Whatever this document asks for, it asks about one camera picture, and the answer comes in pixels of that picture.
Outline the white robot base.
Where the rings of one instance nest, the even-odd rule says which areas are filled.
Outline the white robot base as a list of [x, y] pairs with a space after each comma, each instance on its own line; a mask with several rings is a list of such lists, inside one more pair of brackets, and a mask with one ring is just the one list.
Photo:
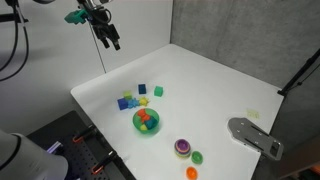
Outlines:
[[65, 157], [54, 155], [19, 133], [0, 130], [0, 180], [64, 180]]

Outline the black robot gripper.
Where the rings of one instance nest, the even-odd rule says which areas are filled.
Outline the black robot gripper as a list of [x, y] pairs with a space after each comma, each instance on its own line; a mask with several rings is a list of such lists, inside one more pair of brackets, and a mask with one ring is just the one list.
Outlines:
[[120, 36], [113, 24], [110, 23], [110, 18], [106, 12], [93, 12], [91, 13], [91, 25], [106, 49], [110, 47], [108, 41], [112, 41], [115, 50], [120, 50], [119, 39]]

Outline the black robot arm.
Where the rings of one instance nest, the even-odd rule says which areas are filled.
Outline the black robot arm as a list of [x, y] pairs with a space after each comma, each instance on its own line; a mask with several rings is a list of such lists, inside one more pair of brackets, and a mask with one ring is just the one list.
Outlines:
[[120, 49], [120, 36], [116, 27], [111, 23], [111, 11], [104, 7], [104, 4], [111, 0], [77, 0], [81, 9], [87, 13], [87, 19], [91, 24], [96, 37], [103, 43], [105, 48], [109, 48], [108, 41], [115, 50]]

